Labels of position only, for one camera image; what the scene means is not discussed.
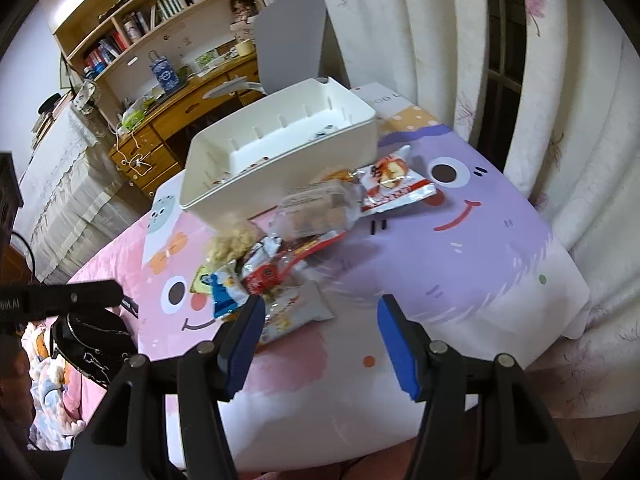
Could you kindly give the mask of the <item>black shoulder bag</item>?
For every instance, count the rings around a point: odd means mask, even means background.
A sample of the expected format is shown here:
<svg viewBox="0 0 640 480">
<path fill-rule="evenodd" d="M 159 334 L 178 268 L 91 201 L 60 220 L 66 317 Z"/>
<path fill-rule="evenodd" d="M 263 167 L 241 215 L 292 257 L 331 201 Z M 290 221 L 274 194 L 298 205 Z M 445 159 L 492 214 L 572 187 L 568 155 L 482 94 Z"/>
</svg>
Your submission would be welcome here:
<svg viewBox="0 0 640 480">
<path fill-rule="evenodd" d="M 129 358 L 138 353 L 125 321 L 106 307 L 72 307 L 51 326 L 53 349 L 81 375 L 107 389 Z"/>
</svg>

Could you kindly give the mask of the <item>person's left hand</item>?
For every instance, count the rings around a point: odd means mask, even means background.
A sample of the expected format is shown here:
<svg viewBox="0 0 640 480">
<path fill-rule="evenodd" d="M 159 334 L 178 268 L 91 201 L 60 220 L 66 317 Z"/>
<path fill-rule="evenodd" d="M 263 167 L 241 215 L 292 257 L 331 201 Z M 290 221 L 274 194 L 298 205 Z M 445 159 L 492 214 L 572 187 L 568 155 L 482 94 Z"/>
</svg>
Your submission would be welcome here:
<svg viewBox="0 0 640 480">
<path fill-rule="evenodd" d="M 30 393 L 28 355 L 13 337 L 1 336 L 1 419 L 20 448 L 27 448 L 29 428 L 35 418 Z"/>
</svg>

